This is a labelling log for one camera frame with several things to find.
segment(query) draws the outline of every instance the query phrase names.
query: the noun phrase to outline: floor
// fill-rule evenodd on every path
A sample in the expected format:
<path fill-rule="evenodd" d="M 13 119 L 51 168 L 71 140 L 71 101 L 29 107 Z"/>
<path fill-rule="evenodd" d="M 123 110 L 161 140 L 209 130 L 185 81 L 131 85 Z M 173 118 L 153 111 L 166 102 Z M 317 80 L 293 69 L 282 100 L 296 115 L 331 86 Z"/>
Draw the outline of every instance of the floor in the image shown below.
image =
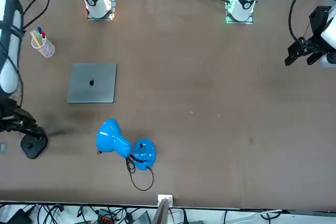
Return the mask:
<path fill-rule="evenodd" d="M 25 211 L 27 211 L 31 206 L 22 204 L 22 205 L 9 205 L 5 206 L 0 209 L 0 221 L 6 222 L 8 221 L 11 216 L 20 208 L 24 208 Z M 40 206 L 38 205 L 35 207 L 33 212 L 30 215 L 30 218 L 33 221 L 33 224 L 38 223 L 37 222 L 37 214 Z M 82 223 L 83 218 L 82 216 L 77 217 L 79 206 L 65 206 L 65 209 L 62 213 L 56 213 L 55 214 L 55 220 L 58 223 Z M 114 210 L 119 209 L 118 207 L 110 207 L 111 212 Z M 131 212 L 135 210 L 135 208 L 128 208 L 128 212 Z M 169 215 L 167 224 L 178 224 L 183 222 L 183 211 L 179 208 L 172 208 L 172 214 L 174 219 Z M 153 219 L 155 215 L 156 209 L 154 208 L 141 208 L 134 212 L 133 219 L 136 220 L 140 215 L 142 215 L 145 211 L 148 211 L 149 217 Z M 41 211 L 39 216 L 40 223 L 45 220 L 47 212 Z M 89 208 L 84 207 L 83 214 L 85 216 L 86 221 L 93 221 L 95 222 L 97 219 L 97 215 Z M 189 222 L 192 221 L 203 221 L 203 223 L 211 223 L 211 224 L 220 224 L 223 223 L 223 218 L 225 211 L 223 210 L 201 210 L 201 209 L 186 209 L 186 214 Z M 229 211 L 226 216 L 226 223 L 229 223 L 231 220 L 239 219 L 239 218 L 245 218 L 248 216 L 253 215 L 254 212 L 246 212 L 246 211 Z M 271 224 L 297 224 L 297 223 L 305 223 L 305 224 L 331 224 L 335 223 L 336 214 L 333 214 L 334 217 L 326 217 L 326 216 L 312 216 L 312 215 L 293 215 L 293 214 L 281 214 L 278 218 L 271 221 Z M 252 221 L 249 222 L 242 222 L 240 223 L 244 224 L 266 224 L 267 221 L 263 220 L 260 216 L 255 217 Z"/>

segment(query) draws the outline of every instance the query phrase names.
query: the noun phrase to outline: laptop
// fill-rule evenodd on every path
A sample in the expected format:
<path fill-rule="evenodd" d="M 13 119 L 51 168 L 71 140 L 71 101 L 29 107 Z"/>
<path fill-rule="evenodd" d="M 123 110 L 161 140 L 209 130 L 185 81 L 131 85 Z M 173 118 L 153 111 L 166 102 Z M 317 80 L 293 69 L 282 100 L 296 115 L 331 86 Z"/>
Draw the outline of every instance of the laptop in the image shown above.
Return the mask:
<path fill-rule="evenodd" d="M 73 64 L 68 103 L 113 103 L 117 64 Z"/>

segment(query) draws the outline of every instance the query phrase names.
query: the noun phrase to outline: brown table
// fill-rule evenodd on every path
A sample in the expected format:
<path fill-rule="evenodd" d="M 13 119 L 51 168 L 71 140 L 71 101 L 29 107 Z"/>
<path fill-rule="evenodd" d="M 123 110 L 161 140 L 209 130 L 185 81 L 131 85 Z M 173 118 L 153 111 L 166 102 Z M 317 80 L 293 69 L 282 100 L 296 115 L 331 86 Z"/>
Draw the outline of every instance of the brown table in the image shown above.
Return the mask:
<path fill-rule="evenodd" d="M 255 23 L 237 25 L 212 0 L 117 0 L 112 22 L 87 21 L 81 0 L 51 0 L 32 28 L 55 55 L 43 58 L 29 36 L 20 54 L 24 108 L 50 144 L 28 160 L 21 134 L 1 134 L 1 199 L 155 205 L 172 194 L 176 206 L 335 210 L 336 72 L 304 58 L 285 67 L 291 1 L 259 0 Z M 323 3 L 298 0 L 297 36 Z M 66 102 L 75 62 L 118 64 L 114 104 Z M 117 153 L 96 154 L 109 117 L 131 142 L 155 143 L 151 190 L 133 187 Z M 146 187 L 150 173 L 134 180 Z"/>

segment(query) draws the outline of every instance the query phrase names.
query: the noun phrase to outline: clear cup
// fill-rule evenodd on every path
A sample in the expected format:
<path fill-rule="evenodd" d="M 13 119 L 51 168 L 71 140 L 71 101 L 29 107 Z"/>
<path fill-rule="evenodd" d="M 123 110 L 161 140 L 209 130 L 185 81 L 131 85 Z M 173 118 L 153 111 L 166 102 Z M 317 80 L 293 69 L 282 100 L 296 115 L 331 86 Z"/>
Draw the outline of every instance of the clear cup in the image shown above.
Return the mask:
<path fill-rule="evenodd" d="M 55 46 L 50 42 L 49 39 L 44 38 L 43 43 L 40 47 L 37 46 L 36 42 L 31 39 L 32 47 L 37 49 L 44 57 L 50 58 L 55 53 Z"/>

